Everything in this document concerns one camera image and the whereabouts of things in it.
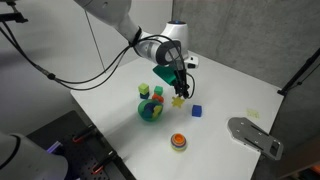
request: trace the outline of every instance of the white wall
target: white wall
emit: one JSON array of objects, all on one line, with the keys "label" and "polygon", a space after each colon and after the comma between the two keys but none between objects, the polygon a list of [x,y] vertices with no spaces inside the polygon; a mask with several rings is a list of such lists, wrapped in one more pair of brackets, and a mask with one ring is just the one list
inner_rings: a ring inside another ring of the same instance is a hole
[{"label": "white wall", "polygon": [[[72,0],[24,0],[17,8],[29,22],[9,25],[36,63],[68,80],[102,71],[84,11]],[[10,12],[0,4],[0,13]],[[145,31],[160,33],[171,19],[172,0],[133,0],[130,15]],[[127,42],[114,29],[89,16],[105,65]],[[133,51],[125,62],[137,58]],[[28,134],[75,109],[70,91],[47,80],[0,34],[0,130]]]}]

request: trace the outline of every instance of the metal bracket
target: metal bracket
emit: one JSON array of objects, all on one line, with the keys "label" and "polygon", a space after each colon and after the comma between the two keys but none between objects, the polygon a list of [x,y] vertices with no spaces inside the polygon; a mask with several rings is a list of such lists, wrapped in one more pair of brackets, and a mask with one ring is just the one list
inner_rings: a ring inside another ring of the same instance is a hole
[{"label": "metal bracket", "polygon": [[270,136],[247,118],[231,118],[228,128],[233,138],[249,145],[266,155],[270,159],[280,160],[283,152],[283,144]]}]

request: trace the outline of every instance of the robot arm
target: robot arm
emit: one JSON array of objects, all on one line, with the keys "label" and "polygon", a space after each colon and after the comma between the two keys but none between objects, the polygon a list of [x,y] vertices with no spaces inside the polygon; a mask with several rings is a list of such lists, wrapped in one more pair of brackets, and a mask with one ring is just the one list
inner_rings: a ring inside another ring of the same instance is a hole
[{"label": "robot arm", "polygon": [[[134,45],[134,50],[139,56],[161,66],[173,67],[177,77],[177,81],[173,84],[176,94],[184,98],[189,97],[185,67],[197,68],[198,58],[188,54],[188,26],[186,23],[170,21],[161,33],[164,37],[155,36],[139,42],[153,35],[142,31],[131,20],[128,14],[131,0],[75,0],[75,2],[102,22],[114,27],[130,44]],[[180,50],[183,59],[179,58],[176,47]]]}]

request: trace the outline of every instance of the white table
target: white table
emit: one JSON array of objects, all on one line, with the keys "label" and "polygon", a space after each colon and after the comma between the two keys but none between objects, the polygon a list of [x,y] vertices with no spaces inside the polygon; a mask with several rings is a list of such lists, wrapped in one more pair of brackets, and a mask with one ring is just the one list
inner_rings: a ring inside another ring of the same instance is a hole
[{"label": "white table", "polygon": [[[190,53],[199,57],[200,67],[189,71],[196,79],[196,92],[182,109],[171,106],[173,87],[152,72],[155,64],[142,58],[120,67],[101,87],[71,94],[139,180],[248,180],[260,153],[234,141],[227,121],[254,109],[260,118],[248,119],[269,132],[283,96],[273,85]],[[164,87],[158,122],[145,122],[137,113],[142,82],[151,92],[156,85]],[[191,116],[193,104],[203,107],[201,118]],[[187,138],[184,152],[170,146],[177,132]]]}]

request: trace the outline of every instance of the small yellow object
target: small yellow object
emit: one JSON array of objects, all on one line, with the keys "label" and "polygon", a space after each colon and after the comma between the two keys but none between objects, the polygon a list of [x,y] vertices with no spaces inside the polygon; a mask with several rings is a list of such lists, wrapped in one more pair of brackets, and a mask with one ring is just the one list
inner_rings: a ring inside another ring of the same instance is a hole
[{"label": "small yellow object", "polygon": [[178,97],[172,97],[172,107],[177,106],[181,108],[181,105],[184,103],[184,99],[181,99],[179,96]]},{"label": "small yellow object", "polygon": [[155,118],[156,116],[158,116],[161,110],[162,110],[162,106],[155,106],[153,109],[152,118]]},{"label": "small yellow object", "polygon": [[256,119],[260,118],[258,111],[253,110],[253,109],[248,109],[248,108],[247,108],[247,116],[248,117],[253,117],[253,118],[256,118]]}]

